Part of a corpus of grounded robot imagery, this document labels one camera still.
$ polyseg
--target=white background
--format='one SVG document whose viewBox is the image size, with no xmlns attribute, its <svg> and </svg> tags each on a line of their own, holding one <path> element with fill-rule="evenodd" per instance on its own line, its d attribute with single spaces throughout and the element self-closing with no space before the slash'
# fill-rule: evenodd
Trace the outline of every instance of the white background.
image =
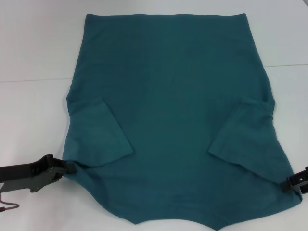
<svg viewBox="0 0 308 231">
<path fill-rule="evenodd" d="M 302 0 L 0 0 L 0 166 L 61 158 L 65 97 L 86 14 L 247 14 L 277 106 L 274 125 L 294 172 L 308 166 L 308 7 Z M 0 213 L 1 230 L 209 231 L 184 220 L 133 225 L 62 179 L 37 193 L 3 193 L 21 207 Z M 306 231 L 308 201 L 224 231 Z"/>
</svg>

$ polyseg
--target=black clamp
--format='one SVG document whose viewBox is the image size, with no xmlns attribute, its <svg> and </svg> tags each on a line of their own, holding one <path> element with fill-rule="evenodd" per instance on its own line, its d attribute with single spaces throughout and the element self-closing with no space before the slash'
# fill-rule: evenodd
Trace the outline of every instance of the black clamp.
<svg viewBox="0 0 308 231">
<path fill-rule="evenodd" d="M 35 193 L 57 182 L 64 174 L 76 171 L 74 164 L 56 159 L 51 154 L 31 164 L 0 167 L 0 193 L 19 189 L 30 189 Z"/>
<path fill-rule="evenodd" d="M 297 188 L 300 188 L 302 194 L 308 193 L 308 167 L 302 172 L 287 177 L 287 180 L 281 183 L 284 193 Z"/>
</svg>

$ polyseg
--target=teal shirt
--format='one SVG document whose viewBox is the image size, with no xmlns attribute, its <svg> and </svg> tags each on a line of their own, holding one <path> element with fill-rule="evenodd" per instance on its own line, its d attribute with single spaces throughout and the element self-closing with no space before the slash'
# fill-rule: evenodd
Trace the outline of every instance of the teal shirt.
<svg viewBox="0 0 308 231">
<path fill-rule="evenodd" d="M 63 159 L 111 213 L 215 230 L 301 202 L 245 14 L 87 15 Z"/>
</svg>

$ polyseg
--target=cable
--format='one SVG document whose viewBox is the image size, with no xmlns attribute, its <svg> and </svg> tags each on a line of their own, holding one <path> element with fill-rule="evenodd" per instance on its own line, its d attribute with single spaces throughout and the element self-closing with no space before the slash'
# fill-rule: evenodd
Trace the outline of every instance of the cable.
<svg viewBox="0 0 308 231">
<path fill-rule="evenodd" d="M 1 193 L 0 193 L 0 203 L 2 203 L 4 205 L 12 205 L 12 207 L 0 207 L 0 212 L 4 212 L 5 210 L 14 209 L 14 208 L 18 208 L 19 207 L 19 204 L 8 203 L 8 202 L 2 201 Z"/>
</svg>

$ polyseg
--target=white surface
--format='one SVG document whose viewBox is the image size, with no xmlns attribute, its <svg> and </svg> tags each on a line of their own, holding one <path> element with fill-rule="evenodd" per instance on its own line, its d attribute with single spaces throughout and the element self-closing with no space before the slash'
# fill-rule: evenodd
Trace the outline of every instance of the white surface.
<svg viewBox="0 0 308 231">
<path fill-rule="evenodd" d="M 61 158 L 69 121 L 65 97 L 87 13 L 246 13 L 264 66 L 308 64 L 308 7 L 302 0 L 1 0 L 0 166 L 33 162 L 45 154 Z M 266 71 L 277 103 L 274 124 L 278 139 L 294 171 L 302 171 L 308 166 L 308 65 L 269 67 Z M 184 220 L 132 225 L 106 212 L 85 189 L 68 179 L 37 193 L 21 190 L 2 197 L 21 207 L 0 213 L 1 230 L 211 230 Z M 303 203 L 292 209 L 223 230 L 306 231 L 307 213 L 304 196 Z"/>
<path fill-rule="evenodd" d="M 72 77 L 88 13 L 246 13 L 264 66 L 308 64 L 302 0 L 1 0 L 0 82 Z"/>
</svg>

